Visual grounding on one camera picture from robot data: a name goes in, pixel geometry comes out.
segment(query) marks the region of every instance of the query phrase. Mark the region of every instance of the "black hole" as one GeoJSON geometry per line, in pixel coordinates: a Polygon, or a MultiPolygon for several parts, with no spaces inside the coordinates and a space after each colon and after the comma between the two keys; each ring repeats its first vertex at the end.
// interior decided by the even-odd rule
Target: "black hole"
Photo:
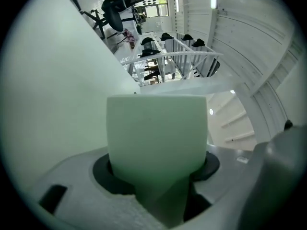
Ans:
{"type": "Polygon", "coordinates": [[[53,214],[66,190],[67,187],[62,185],[52,186],[39,201],[40,206],[50,214],[53,214]]]}

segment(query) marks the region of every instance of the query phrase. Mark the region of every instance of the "black fisheye border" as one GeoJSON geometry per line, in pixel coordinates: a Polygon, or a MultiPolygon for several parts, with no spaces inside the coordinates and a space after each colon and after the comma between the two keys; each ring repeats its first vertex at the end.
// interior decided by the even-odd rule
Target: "black fisheye border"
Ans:
{"type": "MultiPolygon", "coordinates": [[[[26,4],[28,0],[1,0],[1,25],[0,30],[2,48],[5,36],[19,11],[26,4]]],[[[306,20],[306,0],[283,0],[289,7],[293,16],[297,20],[301,27],[302,33],[307,35],[307,20],[306,20]]],[[[16,189],[12,185],[6,171],[4,170],[3,158],[2,158],[2,142],[0,137],[0,173],[1,173],[1,199],[2,199],[2,217],[1,223],[4,228],[10,229],[30,228],[30,229],[49,229],[47,228],[26,206],[24,201],[18,195],[16,189]]],[[[273,217],[264,229],[284,229],[291,226],[292,229],[303,228],[306,229],[307,221],[304,216],[305,202],[307,202],[307,177],[306,172],[303,180],[301,181],[301,187],[299,191],[295,191],[291,196],[291,205],[287,205],[287,208],[282,208],[278,215],[273,217]],[[296,195],[304,195],[304,198],[298,198],[296,195]]]]}

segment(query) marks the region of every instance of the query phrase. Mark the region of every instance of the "white railing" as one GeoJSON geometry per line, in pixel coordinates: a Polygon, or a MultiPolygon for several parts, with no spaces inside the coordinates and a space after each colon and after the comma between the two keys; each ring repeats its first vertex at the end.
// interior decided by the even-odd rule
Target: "white railing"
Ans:
{"type": "Polygon", "coordinates": [[[162,33],[147,34],[141,36],[137,42],[133,53],[132,60],[121,63],[125,65],[133,65],[136,73],[133,78],[140,83],[144,83],[144,68],[147,60],[156,59],[160,71],[162,82],[165,81],[165,59],[172,59],[176,69],[180,73],[182,79],[186,79],[192,71],[197,71],[201,77],[210,77],[214,73],[217,59],[223,54],[217,53],[207,46],[193,47],[192,44],[196,40],[181,41],[184,35],[178,32],[168,32],[174,39],[160,41],[159,35],[162,33]],[[159,54],[137,58],[142,53],[143,46],[141,41],[145,37],[151,37],[152,49],[161,51],[159,54]]]}

